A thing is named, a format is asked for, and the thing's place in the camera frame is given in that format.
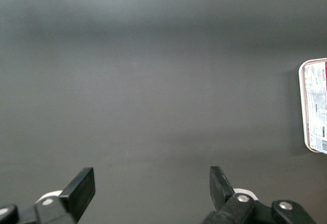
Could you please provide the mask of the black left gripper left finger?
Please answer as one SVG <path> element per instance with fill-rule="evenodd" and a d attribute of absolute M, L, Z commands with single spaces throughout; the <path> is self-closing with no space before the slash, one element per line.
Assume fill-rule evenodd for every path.
<path fill-rule="evenodd" d="M 83 168 L 58 195 L 35 204 L 37 223 L 78 223 L 95 195 L 92 167 Z"/>

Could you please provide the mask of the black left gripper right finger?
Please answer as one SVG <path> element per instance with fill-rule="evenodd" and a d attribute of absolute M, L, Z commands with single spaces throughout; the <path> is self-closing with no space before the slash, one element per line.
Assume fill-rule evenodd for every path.
<path fill-rule="evenodd" d="M 233 188 L 218 166 L 211 166 L 209 189 L 215 211 L 202 223 L 271 223 L 271 209 L 245 189 Z"/>

